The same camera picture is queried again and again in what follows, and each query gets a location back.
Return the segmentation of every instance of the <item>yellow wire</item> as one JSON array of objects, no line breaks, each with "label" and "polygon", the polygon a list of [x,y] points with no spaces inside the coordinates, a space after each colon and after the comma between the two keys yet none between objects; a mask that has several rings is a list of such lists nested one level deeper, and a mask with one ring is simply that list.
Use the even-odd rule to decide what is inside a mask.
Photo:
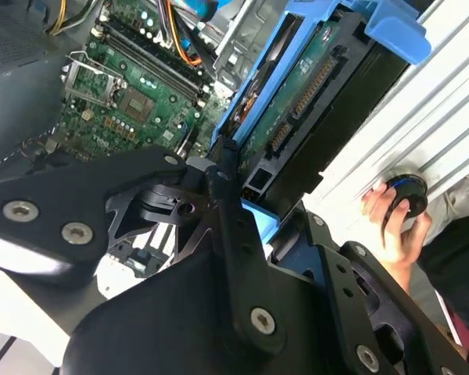
[{"label": "yellow wire", "polygon": [[61,25],[64,22],[64,17],[66,15],[66,0],[61,0],[61,8],[59,8],[59,16],[57,17],[57,21],[54,23],[54,27],[50,31],[50,34],[53,35],[61,28]]}]

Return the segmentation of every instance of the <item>finger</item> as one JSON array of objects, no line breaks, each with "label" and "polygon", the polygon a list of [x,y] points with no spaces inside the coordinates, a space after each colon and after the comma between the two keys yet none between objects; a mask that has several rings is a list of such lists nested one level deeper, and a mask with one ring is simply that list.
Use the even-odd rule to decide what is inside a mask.
[{"label": "finger", "polygon": [[393,187],[381,195],[381,197],[375,202],[374,208],[371,210],[371,223],[375,223],[379,226],[379,228],[381,228],[382,224],[384,223],[385,215],[389,210],[389,206],[392,204],[392,201],[394,201],[395,197],[396,190]]},{"label": "finger", "polygon": [[429,227],[431,227],[432,218],[427,212],[423,212],[415,219],[415,223],[410,229],[408,235],[408,244],[411,248],[422,249],[425,236],[428,234]]},{"label": "finger", "polygon": [[386,248],[399,248],[401,246],[401,227],[410,208],[408,199],[403,199],[392,210],[388,223],[384,229],[384,241]]},{"label": "finger", "polygon": [[371,214],[372,209],[377,203],[377,200],[384,194],[388,185],[385,183],[380,183],[376,188],[373,190],[368,191],[362,198],[361,202],[361,213],[364,216],[369,216]]}]

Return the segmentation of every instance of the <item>sleeve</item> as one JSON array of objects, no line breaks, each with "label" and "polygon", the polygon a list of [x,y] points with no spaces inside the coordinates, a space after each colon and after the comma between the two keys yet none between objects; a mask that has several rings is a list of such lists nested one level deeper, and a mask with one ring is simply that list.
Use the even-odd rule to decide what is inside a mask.
[{"label": "sleeve", "polygon": [[453,221],[424,246],[417,262],[469,330],[469,216]]}]

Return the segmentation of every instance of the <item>motherboard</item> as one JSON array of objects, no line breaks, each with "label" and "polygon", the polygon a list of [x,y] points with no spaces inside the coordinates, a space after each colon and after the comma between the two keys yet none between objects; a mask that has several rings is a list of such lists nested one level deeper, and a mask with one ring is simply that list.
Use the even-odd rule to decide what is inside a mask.
[{"label": "motherboard", "polygon": [[85,49],[70,58],[56,140],[79,160],[149,145],[206,154],[229,98],[164,42],[151,2],[105,3]]}]

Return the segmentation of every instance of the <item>black knob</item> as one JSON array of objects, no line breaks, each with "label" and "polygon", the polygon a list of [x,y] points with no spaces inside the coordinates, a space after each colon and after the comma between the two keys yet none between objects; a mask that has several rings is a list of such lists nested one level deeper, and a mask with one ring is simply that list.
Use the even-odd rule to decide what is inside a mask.
[{"label": "black knob", "polygon": [[416,174],[405,173],[394,176],[386,181],[388,188],[396,189],[396,198],[389,207],[386,219],[391,216],[392,210],[403,200],[408,199],[410,209],[406,218],[420,215],[428,207],[428,185],[424,179]]}]

